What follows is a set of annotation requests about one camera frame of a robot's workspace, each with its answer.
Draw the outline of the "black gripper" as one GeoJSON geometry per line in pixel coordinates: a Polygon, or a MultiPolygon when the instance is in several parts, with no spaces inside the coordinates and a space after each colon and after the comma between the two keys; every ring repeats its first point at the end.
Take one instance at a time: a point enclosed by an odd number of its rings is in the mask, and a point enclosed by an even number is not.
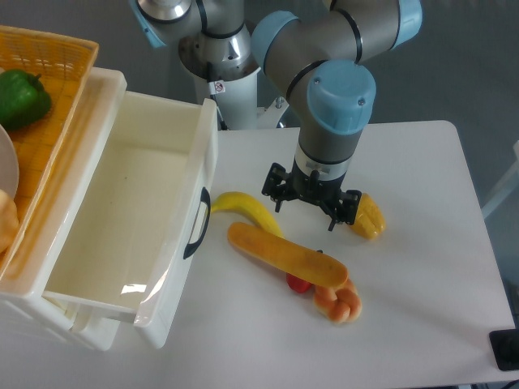
{"type": "Polygon", "coordinates": [[[272,163],[261,194],[275,203],[275,212],[281,210],[285,201],[295,199],[323,203],[324,211],[331,219],[328,231],[332,232],[337,224],[354,225],[362,199],[360,190],[341,191],[344,177],[345,173],[332,180],[324,180],[319,171],[304,173],[295,162],[291,172],[287,173],[283,166],[272,163]]]}

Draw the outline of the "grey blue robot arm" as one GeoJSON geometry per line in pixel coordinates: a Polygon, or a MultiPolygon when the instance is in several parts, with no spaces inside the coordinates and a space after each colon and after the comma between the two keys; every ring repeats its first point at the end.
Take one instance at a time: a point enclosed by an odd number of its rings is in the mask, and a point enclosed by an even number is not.
{"type": "Polygon", "coordinates": [[[276,205],[295,199],[315,205],[332,224],[382,229],[374,202],[341,185],[376,94],[363,63],[418,34],[420,2],[332,1],[314,22],[275,11],[254,28],[242,1],[133,1],[131,9],[152,47],[177,45],[197,96],[216,103],[222,129],[259,124],[258,74],[296,113],[292,169],[273,164],[264,195],[276,205]]]}

